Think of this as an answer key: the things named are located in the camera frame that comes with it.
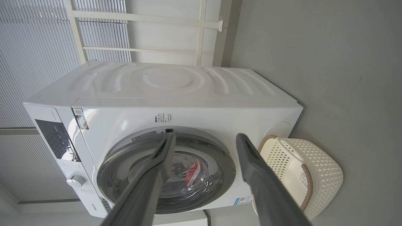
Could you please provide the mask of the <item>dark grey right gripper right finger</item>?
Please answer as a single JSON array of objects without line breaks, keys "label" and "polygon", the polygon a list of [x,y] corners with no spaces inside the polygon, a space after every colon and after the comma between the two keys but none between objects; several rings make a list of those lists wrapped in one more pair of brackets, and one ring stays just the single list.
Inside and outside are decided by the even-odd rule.
[{"label": "dark grey right gripper right finger", "polygon": [[236,136],[237,154],[243,180],[254,195],[260,225],[310,226],[310,221],[290,193],[266,164],[247,135]]}]

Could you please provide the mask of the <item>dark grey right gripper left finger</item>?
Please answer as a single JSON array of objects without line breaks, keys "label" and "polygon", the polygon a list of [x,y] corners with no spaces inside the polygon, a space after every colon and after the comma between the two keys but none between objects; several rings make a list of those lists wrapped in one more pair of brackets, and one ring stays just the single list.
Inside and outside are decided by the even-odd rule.
[{"label": "dark grey right gripper left finger", "polygon": [[175,133],[165,133],[147,164],[124,190],[102,226],[151,226],[161,187],[169,178],[175,153]]}]

